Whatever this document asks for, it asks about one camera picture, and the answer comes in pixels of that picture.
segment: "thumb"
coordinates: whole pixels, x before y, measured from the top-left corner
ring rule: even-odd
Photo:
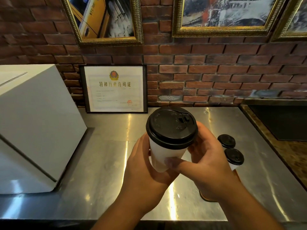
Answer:
[[[198,174],[198,166],[189,161],[182,160],[177,157],[167,157],[164,163],[172,170],[190,178],[191,180],[196,180]]]

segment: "black mat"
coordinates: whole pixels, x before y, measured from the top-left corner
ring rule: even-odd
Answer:
[[[278,140],[307,141],[307,106],[249,105]]]

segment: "person's right hand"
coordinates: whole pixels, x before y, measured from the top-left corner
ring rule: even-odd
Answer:
[[[205,198],[222,201],[241,183],[233,175],[221,143],[202,123],[197,121],[197,126],[197,139],[188,148],[192,162],[173,157],[166,158],[165,164],[193,180]]]

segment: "person's left hand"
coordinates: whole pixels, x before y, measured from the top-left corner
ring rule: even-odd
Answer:
[[[117,201],[140,216],[154,209],[178,173],[158,173],[149,161],[149,136],[145,133],[135,143],[127,160],[124,181]]]

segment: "black plastic lid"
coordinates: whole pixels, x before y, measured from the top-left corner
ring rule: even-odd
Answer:
[[[196,139],[194,116],[180,107],[161,107],[148,118],[146,131],[156,144],[168,149],[183,149]]]
[[[236,146],[235,139],[230,135],[222,134],[222,135],[219,135],[217,139],[222,144],[222,146],[225,148],[234,148]]]
[[[229,163],[233,165],[242,165],[244,162],[243,154],[235,148],[226,148],[225,155]]]

